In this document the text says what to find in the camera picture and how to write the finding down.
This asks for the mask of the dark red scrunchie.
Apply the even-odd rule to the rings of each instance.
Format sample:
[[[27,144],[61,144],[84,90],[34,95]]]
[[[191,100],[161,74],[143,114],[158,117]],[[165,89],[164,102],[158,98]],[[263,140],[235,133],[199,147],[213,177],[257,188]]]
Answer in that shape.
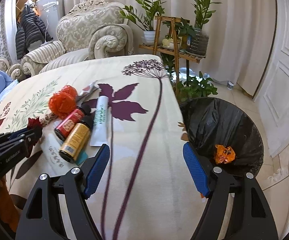
[[[42,136],[42,123],[40,122],[39,117],[28,118],[27,129],[34,133],[33,139],[31,139],[28,145],[28,155],[30,156],[32,153],[33,147],[37,144],[37,142]]]

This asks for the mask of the checkered twine bundle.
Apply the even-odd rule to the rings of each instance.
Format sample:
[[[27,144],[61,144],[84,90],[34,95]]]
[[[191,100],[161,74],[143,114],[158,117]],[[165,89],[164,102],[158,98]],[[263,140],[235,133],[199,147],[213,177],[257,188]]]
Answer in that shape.
[[[46,127],[49,125],[53,120],[57,119],[58,116],[55,115],[54,113],[47,113],[43,118],[41,118],[40,123],[42,127]]]

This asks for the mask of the yellow drink bottle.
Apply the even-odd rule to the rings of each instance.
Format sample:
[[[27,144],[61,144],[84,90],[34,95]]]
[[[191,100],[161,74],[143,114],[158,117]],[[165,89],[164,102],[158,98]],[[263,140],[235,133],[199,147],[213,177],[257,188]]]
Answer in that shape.
[[[83,149],[87,140],[91,135],[93,128],[93,117],[91,115],[84,116],[65,139],[59,149],[59,155],[69,163],[75,163],[80,151]]]

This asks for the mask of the orange plastic bag ball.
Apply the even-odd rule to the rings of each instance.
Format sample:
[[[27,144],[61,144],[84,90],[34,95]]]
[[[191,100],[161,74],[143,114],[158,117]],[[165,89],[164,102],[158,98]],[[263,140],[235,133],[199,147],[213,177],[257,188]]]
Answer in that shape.
[[[64,119],[77,108],[77,95],[74,87],[66,85],[51,96],[48,102],[49,109],[54,115]]]

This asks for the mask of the red drink bottle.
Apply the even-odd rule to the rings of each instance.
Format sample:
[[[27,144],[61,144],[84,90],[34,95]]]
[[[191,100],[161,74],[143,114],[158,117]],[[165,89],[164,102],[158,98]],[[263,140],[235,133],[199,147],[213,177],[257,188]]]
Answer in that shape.
[[[88,104],[82,104],[73,110],[55,129],[55,135],[65,141],[74,126],[86,115],[89,115],[91,108]]]

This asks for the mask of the white teal paper box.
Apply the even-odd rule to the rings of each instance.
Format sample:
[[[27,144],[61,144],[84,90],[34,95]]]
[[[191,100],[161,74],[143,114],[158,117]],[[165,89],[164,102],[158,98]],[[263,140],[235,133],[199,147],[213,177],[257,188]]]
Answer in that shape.
[[[78,166],[81,165],[87,158],[88,158],[87,153],[84,150],[81,150],[75,161],[76,165]]]

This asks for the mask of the white green tube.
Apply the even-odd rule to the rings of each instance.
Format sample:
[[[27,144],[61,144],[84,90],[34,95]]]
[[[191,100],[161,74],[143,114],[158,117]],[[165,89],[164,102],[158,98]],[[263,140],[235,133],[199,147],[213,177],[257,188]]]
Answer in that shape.
[[[104,95],[100,96],[97,100],[93,129],[89,141],[89,145],[92,147],[100,147],[102,144],[107,143],[106,119],[108,101],[109,98]]]

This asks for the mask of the black lined trash bin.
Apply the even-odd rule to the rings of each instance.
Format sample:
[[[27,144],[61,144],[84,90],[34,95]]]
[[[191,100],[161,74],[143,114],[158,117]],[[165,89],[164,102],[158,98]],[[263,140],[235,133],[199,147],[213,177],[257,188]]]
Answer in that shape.
[[[256,176],[263,164],[264,146],[259,130],[237,106],[219,98],[195,98],[180,104],[184,125],[199,155],[215,165],[216,145],[230,146],[235,159],[221,164],[226,172]]]

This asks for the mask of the white red snack packet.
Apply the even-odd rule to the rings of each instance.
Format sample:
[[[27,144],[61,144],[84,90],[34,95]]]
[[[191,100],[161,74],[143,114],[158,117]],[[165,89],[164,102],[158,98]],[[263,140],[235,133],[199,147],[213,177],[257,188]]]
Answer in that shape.
[[[97,85],[97,81],[87,85],[85,88],[83,88],[78,95],[76,96],[76,105],[81,106],[83,102],[92,95],[93,92],[99,89],[99,86]]]

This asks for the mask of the floral cream tablecloth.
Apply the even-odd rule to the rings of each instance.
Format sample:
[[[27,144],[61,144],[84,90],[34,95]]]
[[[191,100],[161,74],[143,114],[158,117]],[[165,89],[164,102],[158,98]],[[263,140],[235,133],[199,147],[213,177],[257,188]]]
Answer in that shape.
[[[21,81],[0,103],[0,133],[24,128],[49,113],[50,97],[64,86],[95,107],[108,98],[106,140],[110,161],[87,200],[104,239],[190,239],[205,203],[183,158],[183,117],[158,56],[90,60]]]

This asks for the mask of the black puffer jacket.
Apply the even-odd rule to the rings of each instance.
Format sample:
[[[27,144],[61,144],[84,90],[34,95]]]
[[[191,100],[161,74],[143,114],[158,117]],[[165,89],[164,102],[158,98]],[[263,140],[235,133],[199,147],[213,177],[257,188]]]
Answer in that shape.
[[[17,26],[15,47],[17,59],[22,59],[28,48],[34,42],[49,42],[53,38],[49,35],[43,20],[29,6],[25,5],[20,14],[20,23]]]

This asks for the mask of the white air conditioner unit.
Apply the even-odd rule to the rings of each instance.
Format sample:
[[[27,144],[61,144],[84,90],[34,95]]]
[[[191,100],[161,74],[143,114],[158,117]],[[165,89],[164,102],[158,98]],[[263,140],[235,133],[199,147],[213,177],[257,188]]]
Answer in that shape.
[[[37,0],[38,13],[53,41],[57,38],[57,25],[64,16],[63,0]]]

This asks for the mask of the wooden plant stand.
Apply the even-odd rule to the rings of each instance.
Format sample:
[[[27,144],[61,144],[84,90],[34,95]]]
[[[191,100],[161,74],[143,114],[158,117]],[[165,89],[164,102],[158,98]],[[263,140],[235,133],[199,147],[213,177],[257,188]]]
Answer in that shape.
[[[187,41],[190,39],[189,32],[192,32],[193,29],[190,29],[190,21],[184,18],[171,17],[171,16],[155,16],[157,21],[155,29],[155,40],[152,46],[145,45],[144,42],[138,47],[140,49],[150,50],[153,55],[157,53],[167,54],[174,56],[174,69],[176,72],[176,82],[180,81],[179,72],[179,59],[184,59],[186,61],[186,76],[189,77],[190,61],[200,63],[200,60],[205,56],[200,54],[189,53],[185,48],[187,46]],[[160,38],[160,29],[163,23],[168,22],[168,38],[172,38],[174,42],[174,50],[164,49],[162,47],[162,40],[159,43]],[[181,38],[181,48],[177,49],[177,39]]]

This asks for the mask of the plant in white pot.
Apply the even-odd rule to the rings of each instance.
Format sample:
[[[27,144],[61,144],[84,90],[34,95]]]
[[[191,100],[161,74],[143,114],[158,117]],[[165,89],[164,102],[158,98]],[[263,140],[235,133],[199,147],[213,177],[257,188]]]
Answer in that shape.
[[[120,14],[137,25],[143,31],[143,42],[145,45],[152,46],[155,40],[154,19],[155,16],[162,16],[165,13],[162,0],[135,0],[143,9],[138,12],[132,5],[125,5],[120,10]]]

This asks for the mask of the tall plant in dark pot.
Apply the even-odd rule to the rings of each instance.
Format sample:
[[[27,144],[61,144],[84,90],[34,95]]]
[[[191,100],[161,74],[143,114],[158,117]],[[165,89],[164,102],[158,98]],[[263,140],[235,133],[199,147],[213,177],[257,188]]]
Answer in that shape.
[[[216,12],[210,9],[212,5],[221,4],[222,0],[193,0],[195,12],[195,22],[187,31],[186,52],[193,56],[206,57],[206,52],[209,43],[209,36],[203,30],[212,15]]]

